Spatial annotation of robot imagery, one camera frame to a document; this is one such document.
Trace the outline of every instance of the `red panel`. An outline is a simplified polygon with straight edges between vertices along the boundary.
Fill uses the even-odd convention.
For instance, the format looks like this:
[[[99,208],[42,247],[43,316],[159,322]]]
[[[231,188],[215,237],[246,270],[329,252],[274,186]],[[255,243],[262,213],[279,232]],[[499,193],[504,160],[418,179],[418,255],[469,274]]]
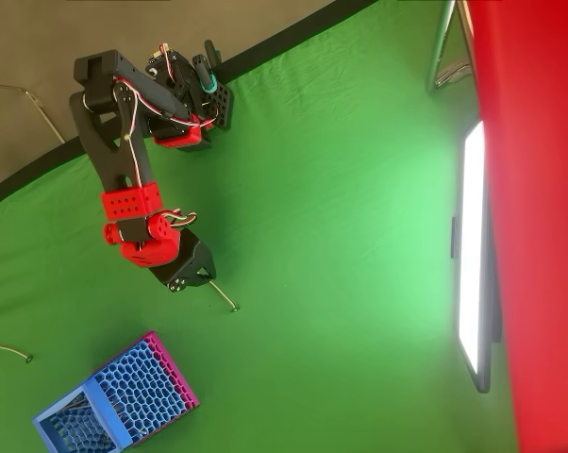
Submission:
[[[568,451],[568,1],[474,1],[476,83],[521,451]]]
[[[99,197],[108,220],[150,215],[162,208],[156,182],[150,182],[141,187],[129,187],[121,191],[100,193]]]

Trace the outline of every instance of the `green fabric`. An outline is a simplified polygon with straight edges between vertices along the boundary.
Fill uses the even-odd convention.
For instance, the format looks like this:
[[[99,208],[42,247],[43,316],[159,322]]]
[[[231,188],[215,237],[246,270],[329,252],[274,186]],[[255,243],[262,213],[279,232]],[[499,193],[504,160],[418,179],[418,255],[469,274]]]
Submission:
[[[0,351],[0,452],[44,451],[30,417],[149,329],[201,404],[140,452],[516,450],[502,347],[478,394],[453,329],[450,219],[476,101],[471,78],[425,92],[438,11],[377,3],[231,83],[212,149],[148,143],[237,313],[104,244],[85,157],[0,204],[0,343],[35,354]]]

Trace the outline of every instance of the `black edge strip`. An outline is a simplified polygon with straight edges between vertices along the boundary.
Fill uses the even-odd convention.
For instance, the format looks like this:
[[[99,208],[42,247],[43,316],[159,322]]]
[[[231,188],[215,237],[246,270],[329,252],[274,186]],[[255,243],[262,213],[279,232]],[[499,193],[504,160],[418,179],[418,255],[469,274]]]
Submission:
[[[335,0],[271,38],[224,61],[214,69],[215,74],[219,80],[228,83],[375,2],[376,0]],[[112,139],[118,137],[119,121],[116,118],[106,121],[103,133]],[[85,151],[78,137],[43,154],[0,182],[0,202],[29,182],[83,154]]]

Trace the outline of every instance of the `wire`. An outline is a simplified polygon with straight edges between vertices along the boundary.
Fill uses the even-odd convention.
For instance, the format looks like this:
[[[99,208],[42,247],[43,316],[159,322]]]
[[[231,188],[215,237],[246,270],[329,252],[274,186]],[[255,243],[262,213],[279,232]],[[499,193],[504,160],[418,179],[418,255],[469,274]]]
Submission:
[[[189,224],[193,224],[196,221],[196,214],[194,213],[192,216],[190,216],[190,219],[185,221],[185,222],[177,222],[174,224],[171,224],[171,227],[186,227]]]
[[[169,73],[169,77],[171,78],[171,80],[173,80],[175,82],[175,78],[173,77],[173,71],[171,71],[171,62],[169,61],[169,56],[167,55],[167,51],[165,49],[167,49],[169,46],[168,44],[165,42],[164,44],[162,44],[159,49],[160,49],[160,53],[162,53],[162,55],[164,55],[164,60],[167,63],[167,72]]]
[[[14,349],[13,347],[0,346],[0,349],[5,349],[6,351],[11,351],[14,354],[18,354],[19,356],[24,357],[26,359],[26,363],[28,363],[29,361],[32,361],[32,355],[27,355],[22,351]]]
[[[163,116],[162,112],[160,110],[158,110],[156,107],[154,107],[153,105],[151,105],[148,101],[146,101],[143,98],[143,96],[140,94],[140,92],[138,92],[135,88],[133,88],[133,85],[131,85],[131,83],[128,80],[126,80],[125,78],[122,78],[122,77],[115,77],[114,79],[118,82],[123,82],[131,91],[133,91],[135,94],[137,94],[140,101],[142,101],[142,104],[144,104],[147,108],[149,108],[150,110],[155,112],[157,115]],[[218,116],[219,116],[219,109],[217,108],[217,113],[215,114],[214,118],[206,120],[202,123],[199,123],[199,122],[196,123],[196,122],[190,122],[190,121],[182,120],[180,118],[176,118],[175,116],[172,116],[168,119],[175,122],[175,123],[180,123],[181,125],[184,125],[184,126],[204,127],[206,125],[211,124],[213,121],[215,121]]]
[[[129,129],[128,134],[125,136],[125,140],[129,143],[129,148],[131,148],[131,157],[133,158],[133,162],[135,163],[135,177],[137,178],[136,182],[138,187],[142,186],[142,178],[140,177],[140,166],[137,163],[137,158],[135,156],[135,149],[133,149],[133,131],[135,130],[135,119],[137,118],[137,106],[138,106],[138,96],[139,93],[137,90],[133,91],[133,97],[135,98],[135,106],[133,107],[133,115],[131,116],[131,128]],[[114,98],[116,99],[116,91],[112,89],[112,93],[114,94]]]

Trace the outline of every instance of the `hexagonal mesh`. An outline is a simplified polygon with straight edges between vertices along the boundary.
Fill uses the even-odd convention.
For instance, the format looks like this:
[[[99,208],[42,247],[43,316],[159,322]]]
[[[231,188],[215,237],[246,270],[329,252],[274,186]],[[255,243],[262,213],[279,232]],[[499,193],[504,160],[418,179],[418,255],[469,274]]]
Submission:
[[[97,421],[85,394],[79,394],[49,421],[58,431],[68,451],[105,453],[116,445]]]
[[[186,393],[170,368],[170,361],[146,336],[94,376],[133,443],[193,406],[190,398],[186,406]]]

